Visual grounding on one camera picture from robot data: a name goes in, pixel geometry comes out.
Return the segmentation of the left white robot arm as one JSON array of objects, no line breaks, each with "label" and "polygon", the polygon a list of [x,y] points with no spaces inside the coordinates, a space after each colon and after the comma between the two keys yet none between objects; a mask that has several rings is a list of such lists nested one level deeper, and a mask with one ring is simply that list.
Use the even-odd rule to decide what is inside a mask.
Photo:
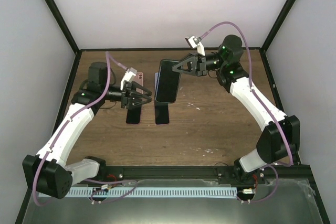
[{"label": "left white robot arm", "polygon": [[87,179],[102,184],[107,178],[105,160],[87,156],[68,165],[67,159],[85,127],[93,120],[106,101],[119,102],[128,111],[138,110],[152,101],[152,92],[143,86],[144,74],[133,68],[125,71],[120,85],[111,84],[115,76],[109,63],[94,62],[88,77],[73,95],[68,112],[50,140],[34,156],[23,160],[29,189],[57,199],[70,188]]}]

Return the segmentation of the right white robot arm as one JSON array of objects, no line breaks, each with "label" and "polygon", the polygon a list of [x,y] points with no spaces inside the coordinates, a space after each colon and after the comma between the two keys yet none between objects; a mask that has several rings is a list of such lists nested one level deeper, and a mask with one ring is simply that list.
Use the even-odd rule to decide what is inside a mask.
[{"label": "right white robot arm", "polygon": [[200,37],[190,36],[185,40],[197,52],[189,53],[171,69],[197,77],[215,71],[218,83],[247,109],[260,127],[256,148],[234,162],[235,181],[244,184],[256,170],[285,157],[293,165],[293,156],[300,147],[300,121],[275,107],[254,85],[251,75],[240,64],[244,52],[241,38],[228,35],[218,51],[209,54]]}]

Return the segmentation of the pink phone case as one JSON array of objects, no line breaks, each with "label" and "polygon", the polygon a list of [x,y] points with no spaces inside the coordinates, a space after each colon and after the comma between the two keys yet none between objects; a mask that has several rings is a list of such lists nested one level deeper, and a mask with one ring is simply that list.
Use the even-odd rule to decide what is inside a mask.
[{"label": "pink phone case", "polygon": [[144,84],[144,80],[143,80],[143,73],[142,72],[137,72],[135,78],[134,78],[134,82],[137,83],[137,87],[136,87],[136,91],[138,93],[143,94],[144,91],[140,88],[143,86]]}]

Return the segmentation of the black screen pink phone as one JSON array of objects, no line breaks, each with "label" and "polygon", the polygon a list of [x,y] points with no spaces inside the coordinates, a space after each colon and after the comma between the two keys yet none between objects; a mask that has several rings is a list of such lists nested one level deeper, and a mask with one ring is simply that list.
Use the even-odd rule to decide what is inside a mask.
[{"label": "black screen pink phone", "polygon": [[139,124],[141,119],[141,107],[128,110],[126,124]]}]

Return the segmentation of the lavender phone case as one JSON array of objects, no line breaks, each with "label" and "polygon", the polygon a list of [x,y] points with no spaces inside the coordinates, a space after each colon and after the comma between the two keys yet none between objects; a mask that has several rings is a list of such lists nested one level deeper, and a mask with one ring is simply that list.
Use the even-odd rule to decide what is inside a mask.
[{"label": "lavender phone case", "polygon": [[156,92],[157,92],[157,88],[158,88],[158,85],[157,85],[157,83],[158,83],[158,77],[159,77],[159,73],[156,72],[156,73],[154,74],[154,93],[155,93],[155,94],[156,94]]}]

